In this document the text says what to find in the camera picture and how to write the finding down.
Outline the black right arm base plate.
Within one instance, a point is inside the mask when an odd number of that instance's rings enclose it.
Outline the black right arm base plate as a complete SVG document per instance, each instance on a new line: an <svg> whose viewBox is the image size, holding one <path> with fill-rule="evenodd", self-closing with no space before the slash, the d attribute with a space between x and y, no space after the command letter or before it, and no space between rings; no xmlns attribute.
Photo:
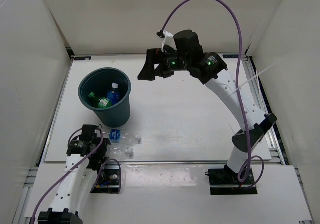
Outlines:
<svg viewBox="0 0 320 224"><path fill-rule="evenodd" d="M256 186L251 187L255 182L252 170L243 184L237 177L221 168L209 169L205 175L209 177L211 195L256 195L258 193Z"/></svg>

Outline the green plastic soda bottle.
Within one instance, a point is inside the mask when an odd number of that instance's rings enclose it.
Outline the green plastic soda bottle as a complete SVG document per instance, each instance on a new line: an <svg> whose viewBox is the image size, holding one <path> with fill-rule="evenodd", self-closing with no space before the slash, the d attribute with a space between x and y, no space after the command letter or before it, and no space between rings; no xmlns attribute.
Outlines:
<svg viewBox="0 0 320 224"><path fill-rule="evenodd" d="M95 92L90 92L88 95L90 101L97 108L108 108L112 106L112 102L106 97L99 97Z"/></svg>

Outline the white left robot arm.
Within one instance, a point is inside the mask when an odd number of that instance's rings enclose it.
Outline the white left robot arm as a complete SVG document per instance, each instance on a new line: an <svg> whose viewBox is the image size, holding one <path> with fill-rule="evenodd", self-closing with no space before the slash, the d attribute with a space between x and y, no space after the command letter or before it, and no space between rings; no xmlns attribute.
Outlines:
<svg viewBox="0 0 320 224"><path fill-rule="evenodd" d="M31 223L83 223L80 213L96 184L103 182L108 138L102 125L83 125L68 140L64 173L40 198Z"/></svg>

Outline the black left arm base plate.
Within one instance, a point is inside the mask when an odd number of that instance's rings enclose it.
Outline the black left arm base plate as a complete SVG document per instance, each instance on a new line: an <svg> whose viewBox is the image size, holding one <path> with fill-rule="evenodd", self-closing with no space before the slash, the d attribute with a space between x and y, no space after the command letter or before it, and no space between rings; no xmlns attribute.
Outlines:
<svg viewBox="0 0 320 224"><path fill-rule="evenodd" d="M107 159L100 167L91 193L120 194L122 185L122 167L118 160Z"/></svg>

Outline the blue label water bottle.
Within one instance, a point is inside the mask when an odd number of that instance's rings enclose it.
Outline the blue label water bottle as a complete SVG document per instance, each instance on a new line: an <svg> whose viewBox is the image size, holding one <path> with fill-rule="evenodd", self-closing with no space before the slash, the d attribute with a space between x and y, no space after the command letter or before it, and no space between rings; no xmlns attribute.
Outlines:
<svg viewBox="0 0 320 224"><path fill-rule="evenodd" d="M119 84L116 82L112 83L111 88L108 90L107 92L107 99L110 100L110 102L112 103L112 105L117 104L120 101L120 96L121 93L119 91Z"/></svg>

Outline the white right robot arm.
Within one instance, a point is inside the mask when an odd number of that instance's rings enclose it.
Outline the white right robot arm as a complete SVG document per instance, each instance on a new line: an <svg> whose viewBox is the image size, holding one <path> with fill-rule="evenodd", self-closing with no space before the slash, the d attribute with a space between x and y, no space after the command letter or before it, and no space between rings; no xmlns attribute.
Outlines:
<svg viewBox="0 0 320 224"><path fill-rule="evenodd" d="M138 79L153 81L157 76L168 78L175 71L188 71L222 100L240 125L240 131L232 137L234 148L224 175L227 182L235 184L242 179L241 167L248 153L261 142L277 117L265 113L236 88L227 63L216 52L204 52L196 32L183 30L165 36L174 40L175 47L163 44L162 48L147 49Z"/></svg>

